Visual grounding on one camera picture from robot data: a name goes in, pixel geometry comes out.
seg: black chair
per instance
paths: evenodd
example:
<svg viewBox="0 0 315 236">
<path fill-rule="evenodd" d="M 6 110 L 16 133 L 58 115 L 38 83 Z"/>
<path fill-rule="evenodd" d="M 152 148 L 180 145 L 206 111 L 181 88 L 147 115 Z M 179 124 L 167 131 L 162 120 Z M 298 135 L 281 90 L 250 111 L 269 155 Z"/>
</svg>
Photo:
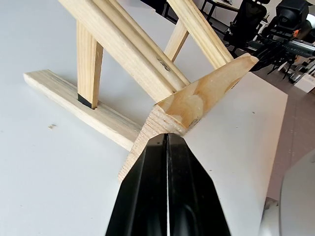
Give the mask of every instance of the black chair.
<svg viewBox="0 0 315 236">
<path fill-rule="evenodd" d="M 270 0 L 259 0 L 260 3 L 268 4 Z M 225 32 L 224 41 L 236 48 L 244 48 L 246 43 L 253 40 L 257 35 L 260 22 L 267 14 L 267 9 L 253 0 L 243 0 L 240 9 L 231 22 L 229 29 Z"/>
</svg>

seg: wooden easel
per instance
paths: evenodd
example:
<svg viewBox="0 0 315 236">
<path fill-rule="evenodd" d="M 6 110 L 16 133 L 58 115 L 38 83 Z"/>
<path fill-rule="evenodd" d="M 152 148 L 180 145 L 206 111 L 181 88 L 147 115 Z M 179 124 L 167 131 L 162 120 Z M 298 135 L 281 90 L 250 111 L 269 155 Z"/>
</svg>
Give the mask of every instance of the wooden easel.
<svg viewBox="0 0 315 236">
<path fill-rule="evenodd" d="M 26 82 L 130 151 L 122 180 L 147 141 L 160 133 L 185 135 L 251 69 L 257 59 L 232 56 L 192 0 L 168 0 L 179 22 L 165 53 L 116 0 L 59 0 L 77 20 L 78 87 L 49 70 Z M 173 61 L 188 32 L 215 68 L 190 84 Z M 98 101 L 105 49 L 157 103 L 142 128 Z"/>
</svg>

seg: black tape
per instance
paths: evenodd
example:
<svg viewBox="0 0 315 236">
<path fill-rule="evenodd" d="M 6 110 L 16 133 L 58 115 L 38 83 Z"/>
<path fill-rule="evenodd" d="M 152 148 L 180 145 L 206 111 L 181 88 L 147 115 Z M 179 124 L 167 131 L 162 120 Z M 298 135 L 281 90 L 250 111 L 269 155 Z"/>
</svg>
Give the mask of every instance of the black tape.
<svg viewBox="0 0 315 236">
<path fill-rule="evenodd" d="M 82 97 L 80 94 L 78 94 L 78 101 L 82 104 L 86 105 L 89 108 L 92 108 L 92 103 L 86 100 L 84 97 Z"/>
</svg>

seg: desk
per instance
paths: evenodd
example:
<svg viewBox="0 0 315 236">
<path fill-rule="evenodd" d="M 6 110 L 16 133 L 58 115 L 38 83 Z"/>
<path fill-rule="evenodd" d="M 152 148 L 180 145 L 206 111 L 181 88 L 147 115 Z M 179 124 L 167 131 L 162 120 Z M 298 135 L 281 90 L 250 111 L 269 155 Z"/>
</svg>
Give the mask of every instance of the desk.
<svg viewBox="0 0 315 236">
<path fill-rule="evenodd" d="M 210 19 L 211 19 L 211 17 L 212 17 L 212 14 L 213 14 L 213 12 L 215 11 L 216 7 L 221 7 L 221 8 L 223 8 L 223 9 L 227 9 L 227 10 L 234 11 L 234 12 L 238 12 L 238 10 L 239 10 L 238 8 L 233 7 L 232 5 L 228 4 L 227 2 L 224 2 L 224 1 L 221 1 L 221 0 L 205 0 L 204 3 L 203 3 L 203 5 L 202 5 L 201 12 L 203 12 L 203 10 L 204 10 L 204 8 L 205 8 L 207 2 L 209 2 L 209 3 L 212 4 L 212 7 L 211 7 L 211 9 L 210 9 L 210 12 L 209 12 L 209 14 L 208 14 L 208 16 L 207 16 L 207 21 L 208 21 L 208 22 L 210 21 Z M 224 34 L 223 31 L 221 31 L 221 30 L 219 30 L 219 29 L 217 29 L 217 28 L 215 28 L 215 27 L 213 27 L 213 28 L 214 28 L 216 31 L 218 31 L 218 32 L 220 32 L 220 33 L 222 33 L 222 34 Z"/>
<path fill-rule="evenodd" d="M 151 9 L 123 6 L 164 49 L 174 24 Z M 0 27 L 0 235 L 104 236 L 127 151 L 29 87 L 22 75 L 49 68 L 76 84 L 76 22 L 56 0 L 18 7 L 4 1 Z M 191 37 L 175 64 L 191 82 L 213 70 Z M 286 98 L 249 73 L 201 121 L 206 127 L 200 123 L 188 133 L 233 236 L 257 235 Z M 154 105 L 106 52 L 100 100 L 139 124 Z M 206 145 L 208 157 L 198 145 Z"/>
</svg>

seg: gray floor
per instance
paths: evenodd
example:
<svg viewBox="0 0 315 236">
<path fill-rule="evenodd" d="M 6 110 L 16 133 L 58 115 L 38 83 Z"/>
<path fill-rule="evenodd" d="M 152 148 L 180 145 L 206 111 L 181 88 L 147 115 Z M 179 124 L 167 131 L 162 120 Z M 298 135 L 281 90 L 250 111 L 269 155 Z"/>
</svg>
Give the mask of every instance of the gray floor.
<svg viewBox="0 0 315 236">
<path fill-rule="evenodd" d="M 279 199 L 285 172 L 305 154 L 315 149 L 315 94 L 294 87 L 283 73 L 267 73 L 271 67 L 255 72 L 260 78 L 288 94 L 275 163 L 269 183 L 268 197 Z"/>
</svg>

